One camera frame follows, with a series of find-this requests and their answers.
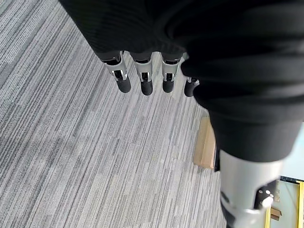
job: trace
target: robotic hand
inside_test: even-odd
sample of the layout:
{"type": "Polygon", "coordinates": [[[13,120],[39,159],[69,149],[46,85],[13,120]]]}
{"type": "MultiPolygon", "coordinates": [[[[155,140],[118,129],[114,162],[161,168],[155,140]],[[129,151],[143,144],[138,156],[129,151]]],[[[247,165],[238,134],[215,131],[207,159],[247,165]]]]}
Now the robotic hand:
{"type": "Polygon", "coordinates": [[[152,52],[162,54],[167,93],[188,53],[181,65],[185,93],[209,111],[227,225],[244,228],[259,219],[304,119],[304,2],[60,2],[124,93],[131,85],[123,50],[135,61],[145,95],[153,90],[152,52]]]}

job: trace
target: floor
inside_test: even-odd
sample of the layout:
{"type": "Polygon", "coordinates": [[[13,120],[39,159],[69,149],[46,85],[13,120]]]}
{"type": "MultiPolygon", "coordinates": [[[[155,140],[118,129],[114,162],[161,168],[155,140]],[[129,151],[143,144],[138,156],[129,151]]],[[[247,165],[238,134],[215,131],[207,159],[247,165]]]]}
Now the floor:
{"type": "Polygon", "coordinates": [[[223,228],[219,174],[192,163],[207,112],[121,93],[56,0],[0,0],[0,227],[223,228]]]}

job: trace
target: silver metal joint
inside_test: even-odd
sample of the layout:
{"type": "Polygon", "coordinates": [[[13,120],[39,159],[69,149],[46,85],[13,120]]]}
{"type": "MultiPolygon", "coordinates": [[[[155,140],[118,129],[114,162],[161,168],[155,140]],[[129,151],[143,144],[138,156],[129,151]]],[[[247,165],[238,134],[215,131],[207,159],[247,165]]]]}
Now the silver metal joint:
{"type": "Polygon", "coordinates": [[[163,60],[161,61],[161,70],[162,70],[162,75],[163,75],[163,80],[165,82],[168,81],[168,75],[172,76],[172,79],[170,81],[174,81],[176,77],[177,70],[179,68],[180,62],[176,64],[166,64],[163,60]]]}
{"type": "Polygon", "coordinates": [[[147,63],[134,63],[139,80],[141,82],[144,80],[148,80],[148,82],[150,82],[152,80],[152,58],[150,58],[147,63]]]}
{"type": "Polygon", "coordinates": [[[123,52],[121,51],[119,54],[120,54],[120,62],[118,64],[109,65],[105,63],[106,68],[108,69],[108,71],[116,81],[119,81],[119,79],[126,80],[128,77],[127,67],[125,65],[123,52]]]}

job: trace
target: white wall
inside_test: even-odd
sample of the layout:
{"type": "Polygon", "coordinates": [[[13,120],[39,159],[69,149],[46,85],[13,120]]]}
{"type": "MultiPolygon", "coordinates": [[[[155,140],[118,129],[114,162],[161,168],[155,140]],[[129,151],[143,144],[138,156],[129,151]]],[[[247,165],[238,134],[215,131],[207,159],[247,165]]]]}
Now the white wall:
{"type": "Polygon", "coordinates": [[[279,221],[270,219],[271,228],[296,228],[297,227],[297,199],[298,185],[279,181],[280,202],[274,202],[273,206],[282,212],[279,221]]]}
{"type": "Polygon", "coordinates": [[[291,154],[284,162],[281,176],[304,180],[304,123],[291,154]]]}

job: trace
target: black fingertip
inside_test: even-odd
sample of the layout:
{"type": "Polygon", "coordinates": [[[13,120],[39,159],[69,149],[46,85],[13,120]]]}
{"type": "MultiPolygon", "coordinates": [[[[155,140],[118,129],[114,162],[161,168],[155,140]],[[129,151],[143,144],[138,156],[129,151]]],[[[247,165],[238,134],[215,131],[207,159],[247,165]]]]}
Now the black fingertip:
{"type": "Polygon", "coordinates": [[[147,82],[147,81],[143,81],[141,82],[141,87],[142,87],[142,93],[146,96],[151,95],[151,93],[153,92],[153,84],[152,81],[147,82]]]}
{"type": "Polygon", "coordinates": [[[162,89],[166,92],[166,93],[171,93],[173,91],[174,88],[174,81],[163,81],[162,82],[162,89]]]}
{"type": "Polygon", "coordinates": [[[116,81],[118,88],[123,93],[128,93],[131,90],[131,83],[129,77],[126,80],[118,80],[116,81]]]}
{"type": "Polygon", "coordinates": [[[194,91],[195,87],[196,87],[196,84],[186,81],[185,89],[184,89],[184,94],[187,97],[192,97],[193,96],[193,91],[194,91]]]}

